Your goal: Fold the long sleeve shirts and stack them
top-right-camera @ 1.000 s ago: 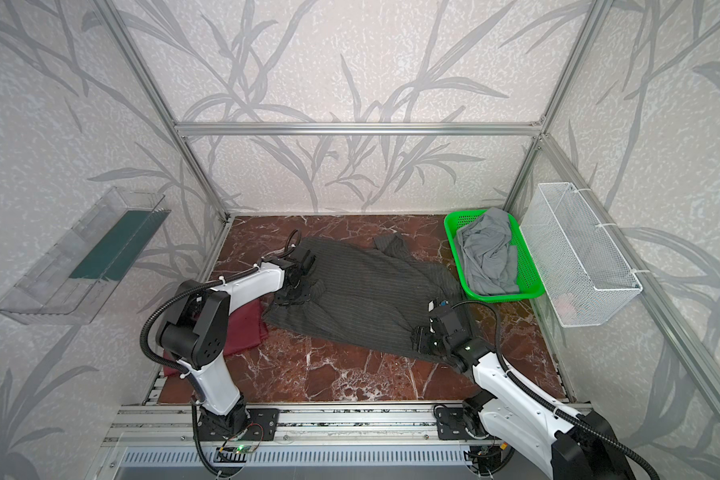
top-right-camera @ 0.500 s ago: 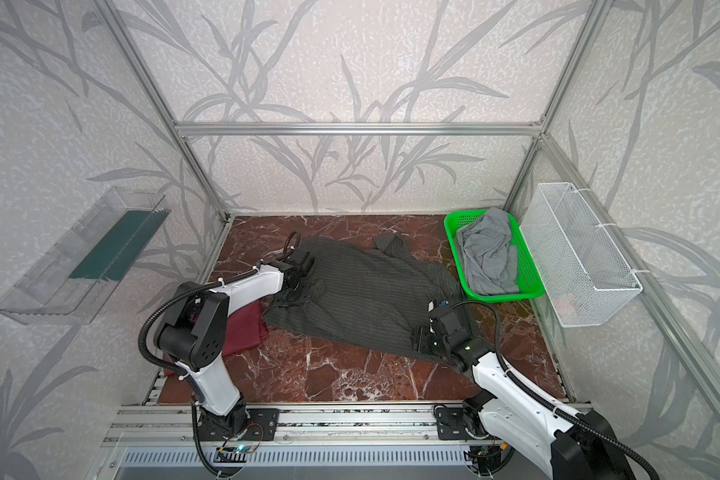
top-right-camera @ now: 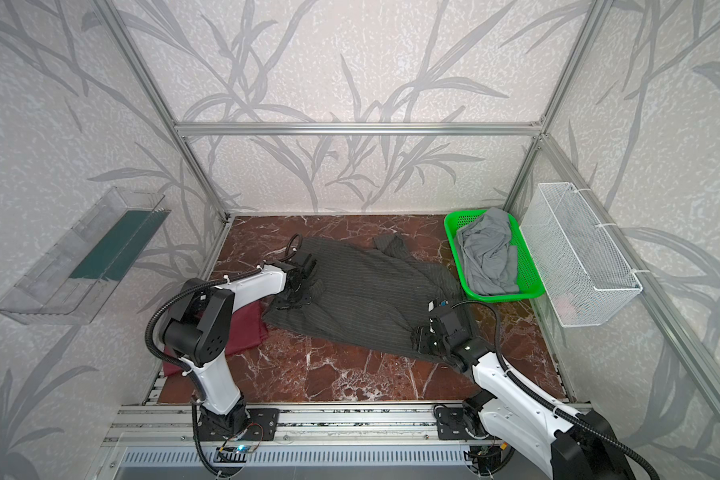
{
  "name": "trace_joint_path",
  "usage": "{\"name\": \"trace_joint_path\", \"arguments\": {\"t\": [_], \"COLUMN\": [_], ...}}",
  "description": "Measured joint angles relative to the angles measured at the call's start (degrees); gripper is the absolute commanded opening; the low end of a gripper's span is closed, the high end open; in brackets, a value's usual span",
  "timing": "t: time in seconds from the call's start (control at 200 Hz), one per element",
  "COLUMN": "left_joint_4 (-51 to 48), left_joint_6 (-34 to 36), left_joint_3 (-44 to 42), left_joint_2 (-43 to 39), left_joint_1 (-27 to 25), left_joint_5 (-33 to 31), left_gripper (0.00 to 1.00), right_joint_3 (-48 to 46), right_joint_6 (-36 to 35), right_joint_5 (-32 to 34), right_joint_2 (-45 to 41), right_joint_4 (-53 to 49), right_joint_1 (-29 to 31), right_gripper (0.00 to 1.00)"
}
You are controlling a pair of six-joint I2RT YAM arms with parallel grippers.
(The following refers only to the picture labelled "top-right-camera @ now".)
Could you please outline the dark grey striped shirt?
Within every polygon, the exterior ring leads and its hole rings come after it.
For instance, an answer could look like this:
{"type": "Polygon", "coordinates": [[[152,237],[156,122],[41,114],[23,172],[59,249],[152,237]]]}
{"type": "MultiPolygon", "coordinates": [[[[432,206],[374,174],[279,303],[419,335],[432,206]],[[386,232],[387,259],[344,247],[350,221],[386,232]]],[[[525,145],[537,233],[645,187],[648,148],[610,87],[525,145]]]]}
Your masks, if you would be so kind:
{"type": "Polygon", "coordinates": [[[418,350],[431,304],[465,299],[444,265],[417,260],[403,237],[380,235],[371,248],[323,237],[303,239],[315,267],[297,302],[282,293],[263,314],[270,327],[387,354],[436,362],[418,350]]]}

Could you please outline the green plastic basket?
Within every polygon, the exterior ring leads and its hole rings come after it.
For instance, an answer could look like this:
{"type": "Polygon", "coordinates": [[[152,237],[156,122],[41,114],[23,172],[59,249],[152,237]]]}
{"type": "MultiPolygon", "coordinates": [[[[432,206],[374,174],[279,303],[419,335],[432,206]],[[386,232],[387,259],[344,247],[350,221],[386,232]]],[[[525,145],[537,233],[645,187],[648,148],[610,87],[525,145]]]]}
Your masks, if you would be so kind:
{"type": "Polygon", "coordinates": [[[501,293],[496,295],[480,295],[474,292],[469,286],[462,266],[462,253],[457,243],[457,231],[469,223],[472,223],[485,212],[485,209],[456,211],[447,214],[443,221],[449,246],[451,248],[454,262],[456,263],[458,278],[465,295],[468,299],[486,303],[515,302],[541,296],[544,293],[544,285],[540,274],[534,264],[526,241],[520,230],[520,226],[511,214],[508,215],[508,223],[511,230],[510,244],[515,246],[517,250],[517,266],[515,270],[518,292],[501,293]]]}

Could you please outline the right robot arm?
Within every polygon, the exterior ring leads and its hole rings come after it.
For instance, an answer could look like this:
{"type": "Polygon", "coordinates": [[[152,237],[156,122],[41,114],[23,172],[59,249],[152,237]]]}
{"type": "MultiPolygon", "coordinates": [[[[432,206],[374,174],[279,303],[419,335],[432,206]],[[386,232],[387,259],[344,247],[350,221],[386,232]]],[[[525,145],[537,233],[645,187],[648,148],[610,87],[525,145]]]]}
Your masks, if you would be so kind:
{"type": "Polygon", "coordinates": [[[463,404],[470,434],[503,440],[550,479],[633,479],[625,446],[608,422],[556,400],[511,366],[501,334],[498,309],[467,300],[430,304],[415,336],[420,351],[480,388],[463,404]]]}

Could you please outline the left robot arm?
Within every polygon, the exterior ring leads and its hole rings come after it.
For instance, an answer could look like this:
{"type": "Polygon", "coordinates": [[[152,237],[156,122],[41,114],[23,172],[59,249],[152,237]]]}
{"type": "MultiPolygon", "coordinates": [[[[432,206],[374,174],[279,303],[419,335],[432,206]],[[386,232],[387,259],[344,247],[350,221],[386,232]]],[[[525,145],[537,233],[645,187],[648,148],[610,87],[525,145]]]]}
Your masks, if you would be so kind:
{"type": "Polygon", "coordinates": [[[191,406],[196,440],[273,438],[278,411],[268,410],[259,421],[249,412],[232,378],[225,349],[232,316],[238,310],[269,296],[274,298],[271,306],[277,310],[311,302],[307,280],[316,260],[301,250],[302,244],[303,236],[295,234],[279,260],[265,261],[251,271],[221,280],[186,281],[148,322],[145,344],[150,353],[178,367],[195,387],[191,406]],[[248,434],[256,422],[259,431],[248,434]]]}

